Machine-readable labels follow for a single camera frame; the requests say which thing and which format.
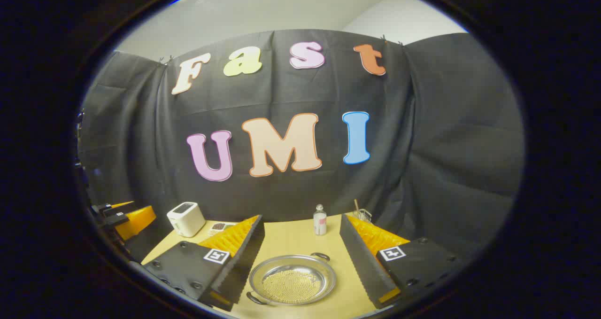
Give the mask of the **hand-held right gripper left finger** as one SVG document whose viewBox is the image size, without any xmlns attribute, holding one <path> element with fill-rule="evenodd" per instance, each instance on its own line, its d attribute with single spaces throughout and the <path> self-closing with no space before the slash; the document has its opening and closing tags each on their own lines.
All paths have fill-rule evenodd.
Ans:
<svg viewBox="0 0 601 319">
<path fill-rule="evenodd" d="M 264 237 L 263 217 L 257 215 L 202 242 L 180 241 L 143 266 L 175 291 L 229 312 L 239 302 Z"/>
</svg>

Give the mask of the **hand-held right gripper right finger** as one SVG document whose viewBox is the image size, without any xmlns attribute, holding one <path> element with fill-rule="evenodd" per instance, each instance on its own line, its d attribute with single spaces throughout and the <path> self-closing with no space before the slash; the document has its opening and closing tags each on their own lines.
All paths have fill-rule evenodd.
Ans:
<svg viewBox="0 0 601 319">
<path fill-rule="evenodd" d="M 458 254 L 433 240 L 406 240 L 351 215 L 341 215 L 339 233 L 368 298 L 378 309 L 421 300 L 463 267 Z"/>
</svg>

